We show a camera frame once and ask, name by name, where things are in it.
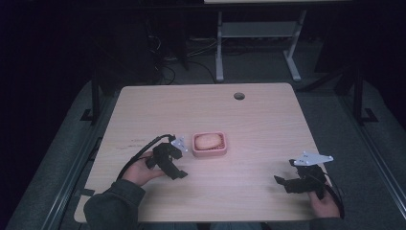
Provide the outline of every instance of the gray sleeve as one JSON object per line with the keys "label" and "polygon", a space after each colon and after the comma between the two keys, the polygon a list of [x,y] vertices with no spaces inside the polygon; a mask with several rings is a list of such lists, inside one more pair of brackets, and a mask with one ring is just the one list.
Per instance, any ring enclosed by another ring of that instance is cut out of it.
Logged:
{"label": "gray sleeve", "polygon": [[315,218],[310,221],[310,230],[350,230],[341,218]]}
{"label": "gray sleeve", "polygon": [[136,229],[138,206],[145,193],[134,183],[120,179],[86,202],[86,221],[91,229]]}

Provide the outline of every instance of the metal frame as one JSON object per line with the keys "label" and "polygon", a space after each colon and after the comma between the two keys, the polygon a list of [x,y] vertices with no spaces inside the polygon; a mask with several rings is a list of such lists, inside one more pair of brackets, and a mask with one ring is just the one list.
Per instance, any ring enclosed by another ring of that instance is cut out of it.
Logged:
{"label": "metal frame", "polygon": [[89,153],[93,152],[96,146],[95,143],[97,144],[100,141],[99,135],[105,129],[105,126],[102,126],[101,122],[111,113],[112,110],[108,109],[108,107],[113,103],[113,100],[110,98],[102,100],[101,107],[103,109],[101,109],[99,119],[92,120],[92,123],[95,123],[89,126],[88,132],[84,135],[75,160],[56,194],[52,208],[44,220],[41,229],[57,229],[63,221],[64,210],[67,208],[69,199],[73,195],[75,185],[82,172],[81,169],[88,163]]}
{"label": "metal frame", "polygon": [[101,114],[101,107],[100,107],[100,95],[99,95],[99,81],[98,76],[95,73],[92,76],[92,109],[84,110],[80,120],[81,121],[91,121],[92,125],[94,125]]}
{"label": "metal frame", "polygon": [[222,11],[218,12],[217,52],[215,54],[215,76],[217,81],[224,81],[223,59],[221,55],[222,37],[292,37],[288,50],[283,51],[287,66],[294,81],[302,78],[293,60],[299,36],[305,21],[306,10],[302,10],[298,21],[284,22],[223,22]]}
{"label": "metal frame", "polygon": [[359,136],[364,141],[368,151],[371,154],[372,160],[378,168],[379,174],[386,185],[389,193],[391,194],[397,208],[400,211],[400,214],[406,219],[406,194],[400,187],[399,183],[397,182],[395,176],[393,175],[392,171],[389,169],[388,165],[386,164],[385,160],[382,158],[382,154],[379,148],[376,146],[374,140],[366,130],[366,128],[359,123],[359,120],[353,117],[353,113],[351,113],[350,108],[351,104],[349,100],[345,98],[340,98],[340,103],[348,113],[350,119],[353,123],[353,126],[357,130]]}
{"label": "metal frame", "polygon": [[335,78],[340,78],[338,83],[335,86],[334,91],[337,95],[344,96],[347,95],[353,87],[353,104],[352,104],[352,115],[354,116],[355,120],[358,122],[360,126],[363,126],[364,123],[371,123],[371,122],[378,122],[376,116],[373,114],[370,108],[365,108],[365,112],[367,113],[367,117],[362,116],[362,93],[363,93],[363,85],[364,79],[362,74],[360,73],[359,67],[356,65],[345,65],[340,69],[327,74],[326,76],[322,77],[319,80],[314,81],[312,84],[297,89],[296,92],[310,92],[313,89],[323,85],[324,83],[331,81]]}

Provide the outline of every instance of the person's hand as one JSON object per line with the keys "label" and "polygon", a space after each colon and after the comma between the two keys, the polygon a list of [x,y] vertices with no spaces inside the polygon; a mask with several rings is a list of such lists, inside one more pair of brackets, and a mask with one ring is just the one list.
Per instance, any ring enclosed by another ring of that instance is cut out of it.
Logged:
{"label": "person's hand", "polygon": [[316,192],[309,192],[310,205],[317,218],[340,218],[340,210],[334,202],[333,197],[325,190],[325,197],[319,199]]}
{"label": "person's hand", "polygon": [[155,177],[165,175],[161,170],[149,169],[146,165],[147,159],[152,156],[152,151],[144,153],[140,159],[132,164],[123,175],[124,180],[131,181],[132,183],[143,186]]}

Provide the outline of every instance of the black cable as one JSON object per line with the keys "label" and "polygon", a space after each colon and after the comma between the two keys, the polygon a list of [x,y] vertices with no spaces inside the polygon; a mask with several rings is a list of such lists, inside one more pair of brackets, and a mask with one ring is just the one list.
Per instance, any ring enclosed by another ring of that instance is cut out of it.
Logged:
{"label": "black cable", "polygon": [[337,196],[337,194],[334,192],[334,190],[332,190],[332,188],[331,188],[329,185],[323,183],[321,180],[319,180],[318,178],[316,178],[316,177],[313,176],[312,174],[309,174],[309,173],[308,173],[307,176],[310,176],[310,177],[313,178],[314,180],[316,180],[316,181],[318,181],[319,183],[321,183],[321,184],[324,185],[326,191],[331,195],[332,199],[334,200],[334,203],[335,203],[335,204],[337,205],[337,207],[338,207],[338,210],[339,210],[339,212],[340,212],[340,218],[343,219],[343,218],[345,217],[344,203],[343,203],[343,200],[342,200],[342,198],[341,198],[341,196],[340,196],[340,192],[339,192],[339,189],[338,189],[337,185],[333,182],[334,186],[336,186],[336,188],[337,188],[337,191],[338,191],[337,193],[339,194],[340,197]]}
{"label": "black cable", "polygon": [[202,64],[202,63],[199,63],[199,62],[196,62],[196,61],[191,61],[191,60],[188,60],[188,62],[189,62],[189,63],[193,63],[193,64],[200,65],[200,66],[202,66],[203,68],[205,68],[207,71],[209,71],[209,74],[210,74],[210,76],[212,77],[213,82],[214,82],[214,83],[217,83],[217,81],[215,80],[214,75],[212,74],[212,71],[211,71],[206,65],[204,65],[204,64]]}
{"label": "black cable", "polygon": [[[230,38],[225,38],[221,41],[221,44],[223,44],[223,48],[221,51],[221,54],[223,56],[242,56],[248,53],[253,53],[254,51],[249,51],[248,46],[244,45],[244,44],[240,44],[240,42],[238,40],[229,40]],[[226,41],[228,42],[234,42],[235,45],[230,45],[230,44],[226,44]],[[242,52],[238,52],[238,48],[239,46],[243,47],[245,51]],[[193,51],[191,53],[188,54],[188,57],[192,57],[192,56],[203,56],[203,55],[212,55],[212,52],[216,52],[216,46],[211,46],[208,47],[206,49],[201,49],[201,50],[197,50],[197,51]]]}
{"label": "black cable", "polygon": [[162,84],[162,80],[165,78],[164,74],[162,73],[162,71],[160,72],[161,74],[161,78],[159,78],[158,82],[156,83],[157,85],[161,85]]}
{"label": "black cable", "polygon": [[166,65],[164,65],[164,66],[162,66],[163,68],[167,68],[167,69],[169,69],[171,72],[172,72],[172,74],[173,74],[173,77],[172,77],[172,79],[170,80],[170,82],[169,83],[166,83],[166,85],[170,85],[170,84],[172,84],[174,81],[175,81],[175,78],[176,78],[176,73],[175,73],[175,71],[172,69],[172,68],[170,68],[170,67],[167,67]]}
{"label": "black cable", "polygon": [[329,176],[329,174],[327,174],[327,173],[325,173],[325,172],[324,172],[324,174],[325,174],[326,176],[328,176],[328,178],[330,178],[333,187],[337,188],[336,190],[337,190],[338,197],[340,198],[340,202],[344,205],[343,198],[341,197],[340,188],[338,188],[338,186],[337,186],[337,184],[335,183],[334,179],[333,179],[331,176]]}
{"label": "black cable", "polygon": [[142,156],[149,148],[151,148],[153,145],[155,145],[157,142],[159,142],[162,138],[168,137],[169,141],[174,140],[174,136],[165,134],[159,137],[156,137],[153,139],[151,142],[149,142],[146,146],[144,146],[135,156],[131,157],[131,159],[124,165],[122,170],[119,173],[119,176],[117,176],[117,180],[121,179],[125,173],[125,171],[128,170],[128,168],[134,164],[134,162],[138,161],[140,159],[140,156]]}
{"label": "black cable", "polygon": [[203,55],[204,53],[215,50],[216,47],[217,47],[217,41],[212,43],[211,45],[205,47],[205,48],[201,48],[201,49],[198,49],[198,50],[195,50],[195,51],[192,51],[192,52],[188,53],[187,57]]}

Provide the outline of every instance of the pink dish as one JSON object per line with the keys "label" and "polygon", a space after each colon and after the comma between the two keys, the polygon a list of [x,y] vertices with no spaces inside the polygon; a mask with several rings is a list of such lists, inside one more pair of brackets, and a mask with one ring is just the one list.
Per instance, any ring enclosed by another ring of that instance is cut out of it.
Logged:
{"label": "pink dish", "polygon": [[[221,138],[221,144],[217,147],[211,148],[211,149],[197,149],[195,146],[195,140],[197,137],[205,134],[217,134]],[[226,141],[226,136],[223,132],[217,131],[217,132],[201,132],[201,133],[195,133],[192,138],[192,148],[193,148],[193,155],[195,157],[206,157],[206,156],[219,156],[219,155],[224,155],[227,152],[227,141]]]}

